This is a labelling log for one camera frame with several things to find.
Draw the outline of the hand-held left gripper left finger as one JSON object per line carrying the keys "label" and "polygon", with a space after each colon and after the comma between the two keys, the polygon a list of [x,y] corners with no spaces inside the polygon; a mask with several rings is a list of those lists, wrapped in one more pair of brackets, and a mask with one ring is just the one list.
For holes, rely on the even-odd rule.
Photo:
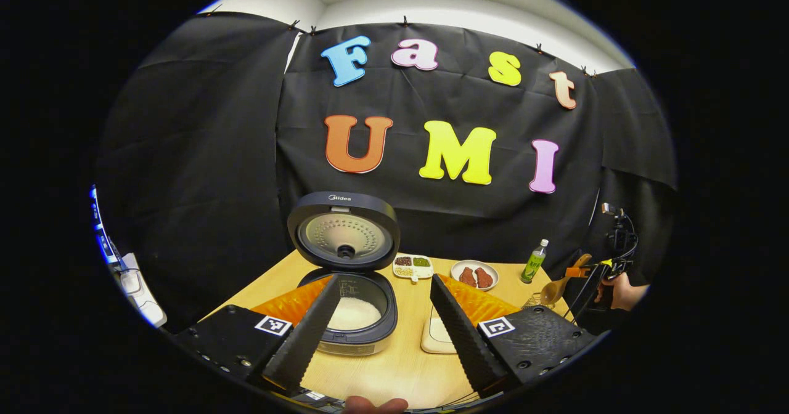
{"label": "hand-held left gripper left finger", "polygon": [[340,299],[332,274],[298,287],[301,318],[229,304],[174,336],[189,355],[221,374],[265,391],[293,396]]}

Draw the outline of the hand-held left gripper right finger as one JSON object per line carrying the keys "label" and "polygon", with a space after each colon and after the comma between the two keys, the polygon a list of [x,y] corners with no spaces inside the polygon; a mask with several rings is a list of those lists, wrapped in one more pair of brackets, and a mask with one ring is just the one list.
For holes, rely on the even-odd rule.
{"label": "hand-held left gripper right finger", "polygon": [[431,278],[430,299],[480,396],[535,387],[597,345],[545,306],[518,309],[442,274]]}

